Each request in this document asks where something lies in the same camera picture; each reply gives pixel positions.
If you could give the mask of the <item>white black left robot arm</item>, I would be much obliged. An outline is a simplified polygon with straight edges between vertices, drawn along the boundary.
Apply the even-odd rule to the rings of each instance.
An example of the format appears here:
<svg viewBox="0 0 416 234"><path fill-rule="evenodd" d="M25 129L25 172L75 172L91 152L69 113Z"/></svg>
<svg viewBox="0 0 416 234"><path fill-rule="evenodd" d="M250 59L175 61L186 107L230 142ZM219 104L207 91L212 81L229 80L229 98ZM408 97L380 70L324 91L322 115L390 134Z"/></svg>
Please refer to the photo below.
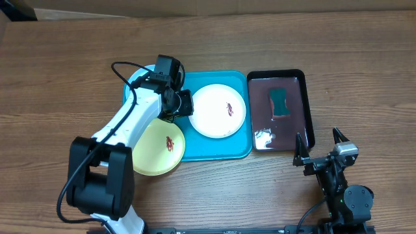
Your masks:
<svg viewBox="0 0 416 234"><path fill-rule="evenodd" d="M133 148L154 119L193 112L190 90L133 88L111 121L91 138L77 137L70 146L68 180L58 197L88 214L107 233L143 233L145 222L132 207L135 180Z"/></svg>

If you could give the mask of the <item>white plate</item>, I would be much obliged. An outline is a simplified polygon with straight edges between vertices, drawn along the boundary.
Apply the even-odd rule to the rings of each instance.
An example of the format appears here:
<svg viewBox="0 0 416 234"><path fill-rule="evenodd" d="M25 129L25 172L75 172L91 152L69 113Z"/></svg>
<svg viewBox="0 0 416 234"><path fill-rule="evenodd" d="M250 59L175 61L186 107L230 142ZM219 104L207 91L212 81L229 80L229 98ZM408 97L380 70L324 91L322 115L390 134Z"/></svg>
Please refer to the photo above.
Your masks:
<svg viewBox="0 0 416 234"><path fill-rule="evenodd" d="M243 125L247 108L242 96L224 84L207 85L193 95L193 128L209 138L226 138Z"/></svg>

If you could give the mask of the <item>green sponge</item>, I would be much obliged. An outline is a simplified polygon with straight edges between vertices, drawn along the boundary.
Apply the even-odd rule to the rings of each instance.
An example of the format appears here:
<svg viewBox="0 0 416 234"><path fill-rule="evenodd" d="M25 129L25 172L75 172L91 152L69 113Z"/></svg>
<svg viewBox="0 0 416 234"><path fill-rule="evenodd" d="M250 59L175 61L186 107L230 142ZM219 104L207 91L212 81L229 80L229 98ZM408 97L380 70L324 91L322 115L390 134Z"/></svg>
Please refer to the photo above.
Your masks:
<svg viewBox="0 0 416 234"><path fill-rule="evenodd" d="M272 119L287 117L290 111L287 108L287 92L284 88L273 88L269 90L270 106L272 109Z"/></svg>

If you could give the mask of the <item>light blue plate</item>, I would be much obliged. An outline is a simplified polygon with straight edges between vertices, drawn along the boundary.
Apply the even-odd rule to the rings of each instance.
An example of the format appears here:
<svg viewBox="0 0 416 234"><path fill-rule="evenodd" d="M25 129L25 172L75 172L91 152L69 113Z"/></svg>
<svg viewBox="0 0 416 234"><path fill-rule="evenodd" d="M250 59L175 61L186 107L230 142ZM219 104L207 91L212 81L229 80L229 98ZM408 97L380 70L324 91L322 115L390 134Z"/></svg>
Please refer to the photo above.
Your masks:
<svg viewBox="0 0 416 234"><path fill-rule="evenodd" d="M149 70L153 71L155 69L155 65L154 64L150 64L147 65L146 68L148 68ZM147 74L147 70L145 70L144 68L139 68L135 73L133 73L130 78L128 79L129 83L132 83L133 81L136 81L139 77L142 77L143 75ZM123 87L123 101L122 103L125 103L125 101L127 100L127 98L129 97L129 93L130 93L130 89L129 87L125 84Z"/></svg>

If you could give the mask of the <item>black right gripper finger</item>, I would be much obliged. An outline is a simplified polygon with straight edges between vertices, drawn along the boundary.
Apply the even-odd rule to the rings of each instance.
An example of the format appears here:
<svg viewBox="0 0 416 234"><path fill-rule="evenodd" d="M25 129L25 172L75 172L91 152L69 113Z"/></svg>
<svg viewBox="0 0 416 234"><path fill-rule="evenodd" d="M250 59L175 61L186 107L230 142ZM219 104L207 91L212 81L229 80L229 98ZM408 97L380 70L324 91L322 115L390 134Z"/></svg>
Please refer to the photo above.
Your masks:
<svg viewBox="0 0 416 234"><path fill-rule="evenodd" d="M310 160L310 156L308 150L302 140L300 133L296 134L296 145L294 150L294 158L293 158L293 166L304 166L308 160Z"/></svg>
<svg viewBox="0 0 416 234"><path fill-rule="evenodd" d="M349 141L349 139L346 138L337 127L334 127L332 132L333 132L333 139L334 139L335 144Z"/></svg>

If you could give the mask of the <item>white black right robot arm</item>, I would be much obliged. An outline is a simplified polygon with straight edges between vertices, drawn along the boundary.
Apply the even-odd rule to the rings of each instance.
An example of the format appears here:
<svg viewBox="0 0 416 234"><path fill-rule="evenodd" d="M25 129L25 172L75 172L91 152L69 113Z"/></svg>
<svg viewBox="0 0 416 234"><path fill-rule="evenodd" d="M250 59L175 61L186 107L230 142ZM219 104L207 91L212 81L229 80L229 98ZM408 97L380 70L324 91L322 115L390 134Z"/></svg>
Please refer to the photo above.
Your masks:
<svg viewBox="0 0 416 234"><path fill-rule="evenodd" d="M354 165L358 147L338 128L333 128L334 148L326 156L311 158L300 134L296 135L294 166L303 166L305 176L315 176L323 199L305 212L296 225L295 233L375 233L366 225L371 219L374 193L363 185L349 185L345 168ZM322 218L315 226L305 226L304 220L322 204L326 204L329 218Z"/></svg>

